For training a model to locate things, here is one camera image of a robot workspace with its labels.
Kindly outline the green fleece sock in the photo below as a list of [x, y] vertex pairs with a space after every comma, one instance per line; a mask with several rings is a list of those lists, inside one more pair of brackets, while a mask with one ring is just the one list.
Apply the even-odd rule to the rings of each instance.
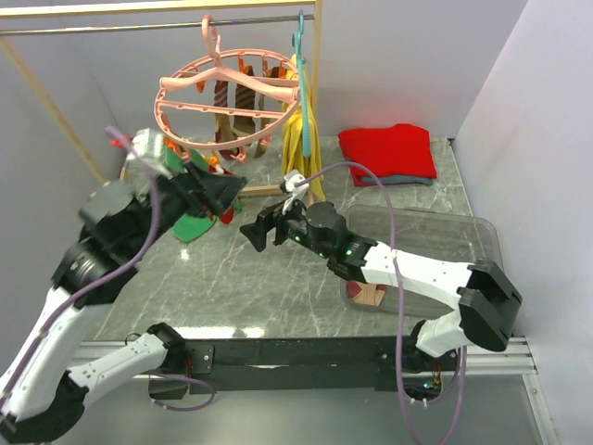
[[[173, 146], [170, 146], [167, 149], [165, 164], [170, 170], [175, 172], [183, 171], [182, 159], [179, 156], [181, 152], [182, 150], [180, 148], [173, 148]], [[200, 152], [192, 150], [191, 156], [193, 163], [202, 170], [206, 170], [215, 174], [232, 174], [230, 171], [221, 166], [220, 159], [214, 152], [204, 155]], [[242, 207], [239, 200], [236, 200], [234, 205], [236, 215], [242, 209]], [[189, 214], [184, 214], [184, 216], [173, 225], [172, 232], [178, 240], [184, 243], [190, 243], [204, 235], [215, 224], [215, 222], [219, 222], [219, 219], [218, 217], [212, 215], [206, 217], [195, 217]]]

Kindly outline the beige purple striped sock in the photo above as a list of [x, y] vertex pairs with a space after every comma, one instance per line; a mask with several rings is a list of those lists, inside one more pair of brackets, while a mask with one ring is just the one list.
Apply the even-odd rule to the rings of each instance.
[[346, 285], [347, 301], [363, 308], [379, 308], [385, 298], [386, 286], [348, 281]]

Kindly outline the red fleece sock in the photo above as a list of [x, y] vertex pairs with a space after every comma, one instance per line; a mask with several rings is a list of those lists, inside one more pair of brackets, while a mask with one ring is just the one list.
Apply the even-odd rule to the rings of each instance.
[[225, 225], [229, 225], [234, 218], [235, 215], [235, 205], [232, 205], [226, 212], [221, 214], [218, 219], [221, 223]]

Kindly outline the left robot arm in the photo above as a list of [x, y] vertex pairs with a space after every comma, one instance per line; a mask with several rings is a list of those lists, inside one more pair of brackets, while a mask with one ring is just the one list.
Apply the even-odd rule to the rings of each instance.
[[83, 227], [52, 277], [43, 310], [1, 378], [1, 435], [11, 444], [61, 438], [85, 410], [132, 377], [184, 372], [184, 338], [168, 324], [150, 326], [118, 350], [83, 365], [72, 358], [105, 317], [156, 240], [184, 215], [220, 216], [245, 188], [245, 177], [187, 164], [159, 174], [139, 196], [123, 181], [99, 187], [80, 209]]

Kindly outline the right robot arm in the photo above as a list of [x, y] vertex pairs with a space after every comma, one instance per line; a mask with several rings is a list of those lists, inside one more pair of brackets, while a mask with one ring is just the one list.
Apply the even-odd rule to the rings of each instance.
[[411, 366], [426, 370], [439, 358], [474, 345], [491, 352], [507, 349], [523, 299], [497, 263], [431, 259], [358, 235], [331, 202], [309, 207], [296, 200], [262, 210], [240, 232], [258, 252], [291, 240], [325, 259], [327, 268], [346, 281], [395, 286], [435, 300], [448, 313], [417, 323], [402, 340]]

